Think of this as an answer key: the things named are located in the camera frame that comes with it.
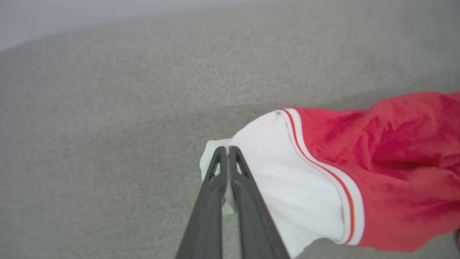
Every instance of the light gray background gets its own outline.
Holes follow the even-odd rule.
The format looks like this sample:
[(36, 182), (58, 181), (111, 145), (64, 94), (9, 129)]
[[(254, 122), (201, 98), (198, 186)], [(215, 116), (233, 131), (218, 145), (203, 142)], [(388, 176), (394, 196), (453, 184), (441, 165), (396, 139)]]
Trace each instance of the light gray background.
[[(0, 53), (0, 258), (173, 258), (206, 141), (292, 105), (367, 108), (460, 82), (456, 0), (244, 4)], [(224, 254), (238, 258), (236, 218)], [(318, 241), (301, 258), (458, 258)]]

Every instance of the gray tablecloth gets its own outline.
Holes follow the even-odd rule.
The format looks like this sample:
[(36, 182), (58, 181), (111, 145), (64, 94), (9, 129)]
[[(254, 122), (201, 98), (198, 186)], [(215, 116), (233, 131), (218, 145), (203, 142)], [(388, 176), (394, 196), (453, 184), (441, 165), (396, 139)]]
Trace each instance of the gray tablecloth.
[[(460, 82), (455, 0), (310, 0), (81, 29), (0, 54), (0, 258), (173, 258), (207, 140), (292, 105)], [(224, 255), (238, 258), (236, 217)], [(457, 258), (318, 241), (301, 258)]]

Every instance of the red and white garment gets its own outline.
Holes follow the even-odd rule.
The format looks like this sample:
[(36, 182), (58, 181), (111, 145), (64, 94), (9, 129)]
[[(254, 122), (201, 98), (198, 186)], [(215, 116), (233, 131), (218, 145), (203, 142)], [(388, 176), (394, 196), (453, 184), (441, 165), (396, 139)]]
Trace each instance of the red and white garment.
[(460, 93), (278, 110), (226, 143), (245, 156), (291, 257), (323, 237), (409, 252), (460, 227)]

